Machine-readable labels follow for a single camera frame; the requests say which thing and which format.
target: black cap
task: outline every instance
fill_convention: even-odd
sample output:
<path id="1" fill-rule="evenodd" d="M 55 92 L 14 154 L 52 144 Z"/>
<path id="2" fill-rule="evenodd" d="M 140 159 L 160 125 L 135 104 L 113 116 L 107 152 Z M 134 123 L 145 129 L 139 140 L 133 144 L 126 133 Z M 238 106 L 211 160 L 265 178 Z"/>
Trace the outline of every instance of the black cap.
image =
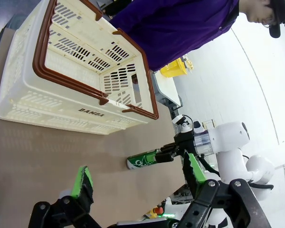
<path id="1" fill-rule="evenodd" d="M 275 13 L 276 25 L 269 28 L 269 33 L 273 38 L 281 36 L 280 24 L 285 24 L 285 0 L 271 0 L 271 5 Z"/>

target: cap brim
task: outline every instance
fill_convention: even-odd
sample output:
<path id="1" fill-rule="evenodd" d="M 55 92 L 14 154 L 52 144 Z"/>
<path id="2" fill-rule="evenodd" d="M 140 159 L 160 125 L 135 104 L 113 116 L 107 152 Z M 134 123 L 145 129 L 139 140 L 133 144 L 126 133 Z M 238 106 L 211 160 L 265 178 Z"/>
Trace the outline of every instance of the cap brim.
<path id="1" fill-rule="evenodd" d="M 273 25 L 269 28 L 269 33 L 273 38 L 279 38 L 281 36 L 281 28 L 280 25 Z"/>

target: shirt sleeve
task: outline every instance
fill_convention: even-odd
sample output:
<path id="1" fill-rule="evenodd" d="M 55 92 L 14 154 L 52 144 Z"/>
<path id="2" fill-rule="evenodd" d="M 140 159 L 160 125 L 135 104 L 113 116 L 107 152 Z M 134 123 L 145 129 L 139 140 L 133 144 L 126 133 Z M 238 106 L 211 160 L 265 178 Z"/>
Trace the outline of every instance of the shirt sleeve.
<path id="1" fill-rule="evenodd" d="M 134 0 L 119 12 L 110 23 L 128 33 L 143 18 L 154 14 L 163 7 L 170 7 L 181 0 Z"/>

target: purple shirt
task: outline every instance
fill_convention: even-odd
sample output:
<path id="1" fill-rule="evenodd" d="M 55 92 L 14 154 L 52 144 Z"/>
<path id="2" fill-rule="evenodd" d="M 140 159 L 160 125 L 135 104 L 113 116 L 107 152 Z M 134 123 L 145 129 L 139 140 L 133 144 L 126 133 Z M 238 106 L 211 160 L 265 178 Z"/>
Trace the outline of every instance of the purple shirt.
<path id="1" fill-rule="evenodd" d="M 226 33 L 236 6 L 238 0 L 134 0 L 110 22 L 144 49 L 156 71 Z"/>

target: neck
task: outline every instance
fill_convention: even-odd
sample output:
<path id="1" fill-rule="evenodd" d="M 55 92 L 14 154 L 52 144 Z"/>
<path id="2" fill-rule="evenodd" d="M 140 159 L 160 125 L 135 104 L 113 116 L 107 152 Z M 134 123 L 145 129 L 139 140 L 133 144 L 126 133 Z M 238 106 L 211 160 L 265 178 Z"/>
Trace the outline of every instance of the neck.
<path id="1" fill-rule="evenodd" d="M 239 12 L 246 14 L 248 9 L 248 0 L 239 0 L 238 6 Z"/>

